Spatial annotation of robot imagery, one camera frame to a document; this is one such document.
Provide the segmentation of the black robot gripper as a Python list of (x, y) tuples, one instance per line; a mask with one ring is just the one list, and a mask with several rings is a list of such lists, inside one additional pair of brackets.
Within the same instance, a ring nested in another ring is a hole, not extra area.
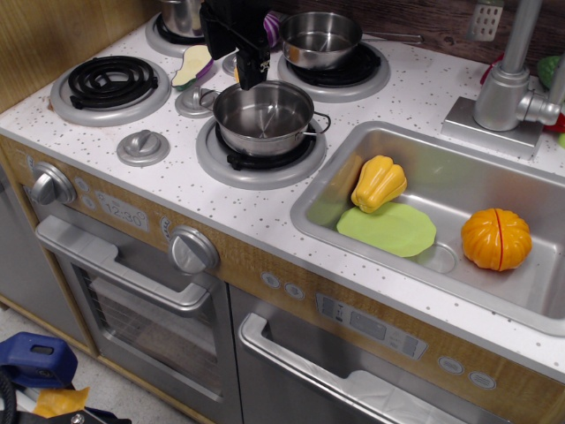
[(234, 50), (237, 53), (237, 75), (243, 90), (250, 90), (267, 79), (270, 49), (264, 18), (270, 1), (203, 1), (200, 23), (206, 45), (213, 59)]

